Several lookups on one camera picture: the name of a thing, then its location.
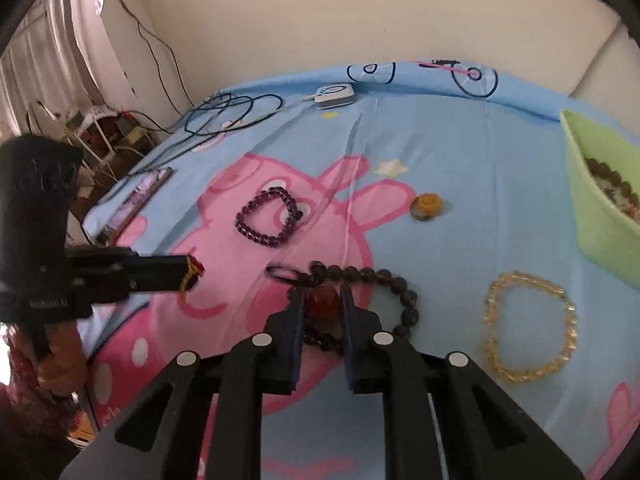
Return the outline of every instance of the black bracelet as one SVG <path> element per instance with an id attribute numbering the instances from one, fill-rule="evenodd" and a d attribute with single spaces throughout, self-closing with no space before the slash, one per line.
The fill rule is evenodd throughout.
<path id="1" fill-rule="evenodd" d="M 295 276 L 295 278 L 283 276 L 282 271 Z M 410 338 L 412 327 L 420 320 L 420 313 L 415 308 L 418 303 L 418 294 L 407 287 L 407 282 L 404 278 L 393 276 L 387 269 L 376 271 L 370 267 L 364 267 L 358 270 L 356 267 L 351 266 L 341 269 L 337 265 L 327 267 L 322 262 L 311 262 L 309 264 L 309 274 L 293 267 L 277 264 L 270 264 L 264 272 L 272 280 L 292 285 L 287 291 L 289 299 L 292 298 L 296 286 L 314 288 L 322 285 L 325 281 L 339 282 L 340 280 L 345 280 L 348 283 L 378 283 L 379 285 L 388 286 L 392 293 L 399 296 L 400 303 L 404 307 L 400 316 L 400 324 L 393 329 L 393 333 L 398 337 Z M 335 350 L 340 355 L 344 354 L 341 339 L 336 339 L 328 333 L 319 333 L 318 330 L 311 326 L 305 327 L 305 343 L 317 346 L 325 352 Z"/>
<path id="2" fill-rule="evenodd" d="M 244 219 L 253 211 L 255 211 L 258 206 L 276 197 L 280 197 L 280 199 L 284 202 L 284 205 L 287 206 L 287 211 L 289 212 L 289 216 L 287 217 L 284 227 L 277 236 L 269 236 L 259 233 L 258 231 L 251 229 L 247 224 L 244 223 Z M 291 238 L 293 231 L 295 231 L 296 229 L 296 223 L 302 218 L 302 215 L 303 213 L 298 209 L 296 201 L 293 200 L 293 197 L 286 189 L 279 186 L 270 187 L 267 190 L 261 191 L 252 200 L 249 200 L 247 205 L 245 205 L 242 210 L 236 215 L 235 226 L 241 235 L 249 238 L 249 240 L 251 240 L 252 242 L 264 246 L 277 247 L 278 245 L 287 242 L 289 238 Z"/>

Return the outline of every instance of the bedsheet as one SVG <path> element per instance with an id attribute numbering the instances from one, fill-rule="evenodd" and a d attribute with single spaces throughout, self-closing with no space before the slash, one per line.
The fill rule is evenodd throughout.
<path id="1" fill-rule="evenodd" d="M 339 82 L 354 85 L 354 104 L 295 104 Z M 501 272 L 520 270 L 567 290 L 577 305 L 578 346 L 560 373 L 501 387 L 587 478 L 600 478 L 640 420 L 640 294 L 576 246 L 558 119 L 570 108 L 616 127 L 613 121 L 584 103 L 457 60 L 337 67 L 228 91 L 272 92 L 294 105 L 172 162 L 174 177 L 125 232 L 120 243 L 140 253 L 191 253 L 207 270 L 185 301 L 137 296 L 79 324 L 92 358 L 88 399 L 98 425 L 178 352 L 225 352 L 260 331 L 286 304 L 286 288 L 263 275 L 270 261 L 390 269 L 419 294 L 415 348 L 438 356 L 464 351 L 480 365 L 487 287 Z M 276 104 L 260 100 L 244 120 Z M 238 115 L 227 110 L 210 127 Z M 185 136 L 177 132 L 143 164 L 169 157 L 179 142 L 196 142 Z M 96 234 L 135 185 L 132 179 L 94 208 L 87 231 Z M 234 218 L 257 191 L 276 185 L 292 193 L 305 217 L 289 243 L 264 248 L 239 235 Z M 438 193 L 445 209 L 418 222 L 408 205 L 425 192 Z M 252 215 L 264 232 L 278 231 L 282 218 L 276 203 Z M 355 296 L 385 329 L 398 322 L 389 293 L 357 286 Z M 560 305 L 531 290 L 514 290 L 502 304 L 506 363 L 527 367 L 553 358 L 564 333 Z M 267 396 L 263 413 L 263 478 L 384 478 L 382 399 L 352 396 L 336 356 L 305 348 L 297 391 Z M 201 461 L 199 476 L 206 466 Z"/>

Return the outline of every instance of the person's hand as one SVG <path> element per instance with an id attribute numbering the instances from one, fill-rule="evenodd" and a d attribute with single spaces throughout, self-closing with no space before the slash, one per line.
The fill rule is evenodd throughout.
<path id="1" fill-rule="evenodd" d="M 9 340 L 26 355 L 38 373 L 40 386 L 56 396 L 68 396 L 86 382 L 88 371 L 75 321 L 47 325 L 51 354 L 37 362 L 24 332 L 9 328 Z"/>

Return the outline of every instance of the green plastic bin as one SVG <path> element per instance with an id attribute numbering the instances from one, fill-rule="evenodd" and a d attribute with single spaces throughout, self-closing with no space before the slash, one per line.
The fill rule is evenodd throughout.
<path id="1" fill-rule="evenodd" d="M 566 170 L 580 250 L 599 266 L 640 288 L 640 225 L 598 188 L 585 158 L 606 162 L 640 190 L 640 147 L 584 115 L 564 110 Z"/>

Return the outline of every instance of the white star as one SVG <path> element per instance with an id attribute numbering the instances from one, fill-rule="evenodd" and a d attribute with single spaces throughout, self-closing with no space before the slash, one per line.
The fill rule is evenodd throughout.
<path id="1" fill-rule="evenodd" d="M 389 178 L 396 178 L 398 175 L 402 175 L 409 171 L 409 168 L 402 165 L 399 158 L 395 158 L 394 160 L 390 160 L 389 162 L 380 162 L 378 164 L 378 169 L 373 173 L 378 175 L 385 175 Z"/>

